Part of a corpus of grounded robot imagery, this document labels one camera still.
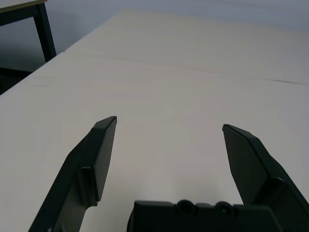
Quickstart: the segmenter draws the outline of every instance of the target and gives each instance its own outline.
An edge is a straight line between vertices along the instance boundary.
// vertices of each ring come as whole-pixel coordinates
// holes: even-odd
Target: table leg
[[[34,16],[33,18],[40,38],[45,61],[48,62],[56,56],[56,50],[52,32],[49,26],[45,4],[38,4],[37,7],[39,14]]]

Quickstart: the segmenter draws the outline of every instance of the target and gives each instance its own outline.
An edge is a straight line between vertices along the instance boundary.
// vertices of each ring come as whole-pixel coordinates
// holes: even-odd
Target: white wall
[[[122,8],[309,29],[308,0],[49,0],[46,8],[58,53]],[[43,64],[33,18],[0,27],[0,67],[32,71]]]

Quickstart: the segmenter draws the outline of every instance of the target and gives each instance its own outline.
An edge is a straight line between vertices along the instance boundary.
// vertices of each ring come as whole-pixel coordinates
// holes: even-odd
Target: white table
[[[145,34],[130,26],[133,18]],[[195,22],[196,31],[191,26]],[[216,24],[224,25],[121,13],[1,95],[0,231],[28,230],[67,154],[96,121],[111,115],[118,116],[118,124],[109,173],[102,200],[86,212],[82,232],[126,231],[137,199],[241,203],[228,166],[224,123],[259,137],[308,200],[309,86],[301,76],[306,65],[293,77],[303,85],[246,75],[248,66],[233,70],[245,59],[227,59],[225,53],[221,59],[217,53],[212,61],[218,71],[199,69],[203,62],[211,66],[201,52],[208,46],[206,32],[192,52],[188,48],[194,42],[186,42],[186,35],[197,38],[198,27],[210,24],[214,31]],[[167,25],[173,25],[170,40],[164,36],[171,33]],[[210,44],[220,41],[219,35],[217,40],[215,34],[210,36]],[[305,41],[306,36],[299,33],[298,39]],[[171,45],[172,37],[181,44],[178,49]],[[252,39],[246,40],[253,46]],[[286,55],[291,60],[306,56],[306,45],[295,45]],[[249,48],[252,54],[271,57],[262,44]],[[245,52],[240,44],[235,49]],[[187,54],[187,60],[180,54]],[[258,67],[254,58],[247,59],[253,75]],[[269,59],[269,66],[272,62],[287,70],[285,60]]]

